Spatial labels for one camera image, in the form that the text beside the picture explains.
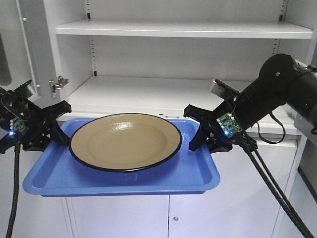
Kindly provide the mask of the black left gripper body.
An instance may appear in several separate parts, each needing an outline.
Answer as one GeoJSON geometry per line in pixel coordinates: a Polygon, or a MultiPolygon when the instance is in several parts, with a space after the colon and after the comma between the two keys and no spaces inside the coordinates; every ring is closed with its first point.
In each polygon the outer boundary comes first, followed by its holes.
{"type": "Polygon", "coordinates": [[[0,153],[17,143],[25,151],[44,151],[51,141],[51,126],[56,121],[49,115],[49,108],[39,108],[19,91],[0,89],[0,127],[6,134],[0,139],[0,153]],[[26,120],[24,131],[11,131],[10,120],[26,120]]]}

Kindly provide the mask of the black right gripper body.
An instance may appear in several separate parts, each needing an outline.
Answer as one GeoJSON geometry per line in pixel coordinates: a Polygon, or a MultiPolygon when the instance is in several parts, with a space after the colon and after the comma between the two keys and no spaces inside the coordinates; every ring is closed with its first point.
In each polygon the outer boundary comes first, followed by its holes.
{"type": "Polygon", "coordinates": [[[224,135],[224,132],[216,119],[226,113],[231,113],[240,124],[234,113],[234,99],[225,99],[223,103],[221,103],[214,111],[211,112],[211,115],[207,120],[206,128],[210,131],[210,136],[207,139],[206,144],[211,153],[229,152],[232,150],[234,145],[238,145],[240,147],[245,146],[243,127],[241,132],[234,134],[231,138],[227,138],[224,135]]]}

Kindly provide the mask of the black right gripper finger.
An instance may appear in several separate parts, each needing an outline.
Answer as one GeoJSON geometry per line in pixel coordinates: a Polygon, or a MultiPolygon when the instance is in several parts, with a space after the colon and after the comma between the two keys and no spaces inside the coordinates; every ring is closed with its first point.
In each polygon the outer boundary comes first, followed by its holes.
{"type": "Polygon", "coordinates": [[[209,136],[210,131],[200,124],[195,136],[189,142],[189,150],[196,151],[199,149],[207,141],[209,136]]]}
{"type": "Polygon", "coordinates": [[[189,104],[183,111],[185,118],[191,118],[199,123],[206,122],[209,119],[211,112],[206,109],[195,107],[189,104]]]}

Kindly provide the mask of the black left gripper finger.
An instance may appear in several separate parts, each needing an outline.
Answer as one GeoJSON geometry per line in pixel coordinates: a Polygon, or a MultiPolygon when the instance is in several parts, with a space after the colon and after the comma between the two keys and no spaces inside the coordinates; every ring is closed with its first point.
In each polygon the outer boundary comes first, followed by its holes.
{"type": "Polygon", "coordinates": [[[64,133],[57,121],[51,126],[51,139],[63,147],[68,147],[70,143],[70,137],[64,133]]]}
{"type": "Polygon", "coordinates": [[[66,101],[61,101],[57,104],[54,104],[49,107],[49,115],[50,117],[60,117],[66,113],[71,113],[71,105],[66,101]]]}

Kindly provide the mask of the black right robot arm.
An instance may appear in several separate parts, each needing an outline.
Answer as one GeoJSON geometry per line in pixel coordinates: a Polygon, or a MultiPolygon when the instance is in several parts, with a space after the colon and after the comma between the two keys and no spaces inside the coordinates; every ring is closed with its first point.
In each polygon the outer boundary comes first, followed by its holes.
{"type": "Polygon", "coordinates": [[[212,153],[231,150],[246,129],[285,104],[312,126],[311,134],[317,133],[317,69],[291,55],[270,57],[258,78],[242,92],[218,79],[211,82],[209,90],[224,100],[213,111],[192,105],[184,109],[185,117],[200,124],[189,143],[192,151],[203,144],[212,153]]]}

